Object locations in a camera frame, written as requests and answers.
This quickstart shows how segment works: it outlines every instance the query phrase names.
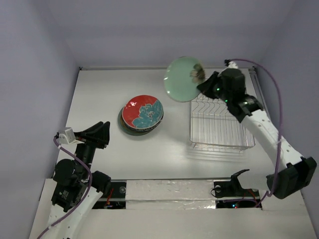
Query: ceramic plate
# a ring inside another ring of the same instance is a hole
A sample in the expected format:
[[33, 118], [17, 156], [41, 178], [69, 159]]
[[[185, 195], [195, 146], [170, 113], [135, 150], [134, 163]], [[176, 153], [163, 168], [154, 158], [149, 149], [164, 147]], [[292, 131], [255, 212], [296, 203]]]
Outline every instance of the ceramic plate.
[[197, 86], [204, 81], [205, 72], [200, 61], [194, 57], [183, 56], [174, 60], [167, 68], [164, 86], [173, 100], [188, 102], [199, 95]]
[[119, 115], [118, 115], [118, 124], [119, 124], [119, 127], [120, 129], [124, 132], [124, 133], [127, 133], [129, 135], [133, 135], [133, 136], [140, 136], [140, 135], [145, 135], [151, 131], [146, 131], [146, 132], [136, 132], [134, 130], [132, 130], [131, 128], [129, 128], [123, 118], [122, 118], [122, 111], [123, 111], [123, 108], [120, 110], [119, 112]]
[[144, 131], [157, 125], [163, 116], [163, 106], [153, 96], [136, 96], [123, 108], [122, 118], [130, 128]]

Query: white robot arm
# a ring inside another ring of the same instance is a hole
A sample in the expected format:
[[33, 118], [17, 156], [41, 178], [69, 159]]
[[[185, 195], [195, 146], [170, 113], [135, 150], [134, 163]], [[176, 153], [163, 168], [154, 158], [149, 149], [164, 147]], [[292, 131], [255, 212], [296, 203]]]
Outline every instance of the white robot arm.
[[267, 176], [267, 185], [277, 198], [283, 199], [309, 185], [316, 161], [303, 157], [283, 137], [279, 139], [279, 132], [263, 106], [255, 97], [246, 94], [245, 76], [237, 64], [229, 60], [225, 63], [227, 67], [223, 71], [214, 72], [197, 88], [209, 98], [223, 100], [228, 111], [256, 137], [275, 165], [275, 173]]

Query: metal rack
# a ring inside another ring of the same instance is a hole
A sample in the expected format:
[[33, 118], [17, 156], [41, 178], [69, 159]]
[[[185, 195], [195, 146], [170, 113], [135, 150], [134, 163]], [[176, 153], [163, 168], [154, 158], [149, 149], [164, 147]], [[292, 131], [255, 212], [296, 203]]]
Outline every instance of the metal rack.
[[203, 94], [190, 102], [189, 141], [200, 151], [240, 152], [255, 146], [254, 136], [229, 113], [226, 104]]

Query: red wire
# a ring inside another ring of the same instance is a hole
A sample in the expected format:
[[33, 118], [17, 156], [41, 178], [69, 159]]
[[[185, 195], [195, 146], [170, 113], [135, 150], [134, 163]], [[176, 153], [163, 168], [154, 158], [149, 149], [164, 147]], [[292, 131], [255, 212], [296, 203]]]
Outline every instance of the red wire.
[[104, 207], [109, 204], [109, 199], [110, 199], [111, 196], [112, 196], [113, 190], [114, 190], [114, 188], [111, 189], [111, 192], [110, 192], [110, 194], [109, 194], [109, 196], [108, 196], [108, 198], [107, 198], [107, 200], [106, 200], [106, 204], [104, 205]]

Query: green plate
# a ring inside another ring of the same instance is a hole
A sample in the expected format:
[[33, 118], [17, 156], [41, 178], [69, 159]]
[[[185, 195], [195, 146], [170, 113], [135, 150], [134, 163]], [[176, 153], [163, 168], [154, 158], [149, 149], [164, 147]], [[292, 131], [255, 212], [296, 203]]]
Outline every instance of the green plate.
[[167, 68], [164, 86], [175, 101], [187, 102], [195, 99], [200, 91], [197, 86], [205, 81], [205, 72], [199, 60], [183, 56], [174, 60]]

